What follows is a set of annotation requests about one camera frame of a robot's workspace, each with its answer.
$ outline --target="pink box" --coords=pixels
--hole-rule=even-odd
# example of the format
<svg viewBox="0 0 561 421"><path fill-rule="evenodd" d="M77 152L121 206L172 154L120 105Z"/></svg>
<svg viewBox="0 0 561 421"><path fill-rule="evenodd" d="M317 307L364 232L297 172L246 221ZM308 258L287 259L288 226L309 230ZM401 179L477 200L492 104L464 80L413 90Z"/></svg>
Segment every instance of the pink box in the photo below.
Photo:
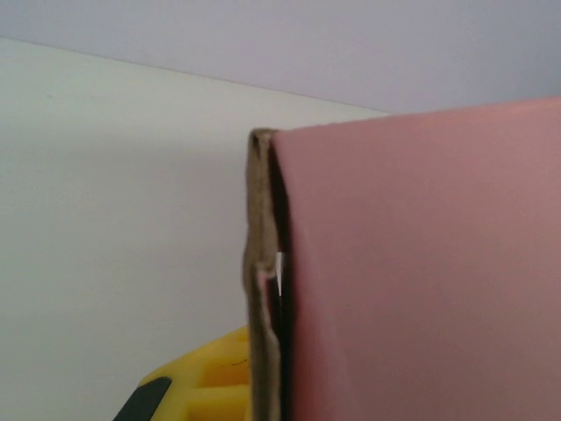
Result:
<svg viewBox="0 0 561 421"><path fill-rule="evenodd" d="M263 414L561 420L560 98L255 132L248 187Z"/></svg>

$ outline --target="white wall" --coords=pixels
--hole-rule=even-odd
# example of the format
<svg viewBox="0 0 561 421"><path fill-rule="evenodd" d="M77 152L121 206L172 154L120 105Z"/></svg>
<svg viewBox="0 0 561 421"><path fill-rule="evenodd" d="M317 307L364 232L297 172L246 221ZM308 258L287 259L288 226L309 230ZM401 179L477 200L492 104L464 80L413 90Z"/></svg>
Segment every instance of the white wall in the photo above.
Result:
<svg viewBox="0 0 561 421"><path fill-rule="evenodd" d="M0 418L97 421L245 322L245 138L376 111L0 39Z"/></svg>
<svg viewBox="0 0 561 421"><path fill-rule="evenodd" d="M558 0L3 0L0 36L388 111L561 94Z"/></svg>

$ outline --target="yellow object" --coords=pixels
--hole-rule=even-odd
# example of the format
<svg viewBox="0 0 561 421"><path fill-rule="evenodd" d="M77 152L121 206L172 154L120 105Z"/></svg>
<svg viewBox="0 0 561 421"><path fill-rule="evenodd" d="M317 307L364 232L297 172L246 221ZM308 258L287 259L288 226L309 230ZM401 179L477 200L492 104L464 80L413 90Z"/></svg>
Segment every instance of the yellow object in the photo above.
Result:
<svg viewBox="0 0 561 421"><path fill-rule="evenodd" d="M149 374L171 380L150 421L251 421L248 345L244 327Z"/></svg>

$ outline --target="cardboard edge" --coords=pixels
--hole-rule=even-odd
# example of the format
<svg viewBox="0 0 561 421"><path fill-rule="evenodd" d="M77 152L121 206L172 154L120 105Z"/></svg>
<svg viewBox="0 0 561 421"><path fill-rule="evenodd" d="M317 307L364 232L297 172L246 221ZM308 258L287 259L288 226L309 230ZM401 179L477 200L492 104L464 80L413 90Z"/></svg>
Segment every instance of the cardboard edge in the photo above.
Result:
<svg viewBox="0 0 561 421"><path fill-rule="evenodd" d="M273 328L271 300L276 290L276 255L279 233L274 217L271 183L271 142L275 130L256 129L249 136L247 240L243 282L249 317L253 421L281 420L281 347Z"/></svg>

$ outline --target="pink surface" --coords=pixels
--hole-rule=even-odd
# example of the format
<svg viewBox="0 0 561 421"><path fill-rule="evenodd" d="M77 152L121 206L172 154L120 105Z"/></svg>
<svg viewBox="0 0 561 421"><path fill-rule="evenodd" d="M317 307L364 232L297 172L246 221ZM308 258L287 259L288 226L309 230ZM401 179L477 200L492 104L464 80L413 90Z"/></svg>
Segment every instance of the pink surface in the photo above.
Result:
<svg viewBox="0 0 561 421"><path fill-rule="evenodd" d="M280 132L292 417L561 419L561 99Z"/></svg>

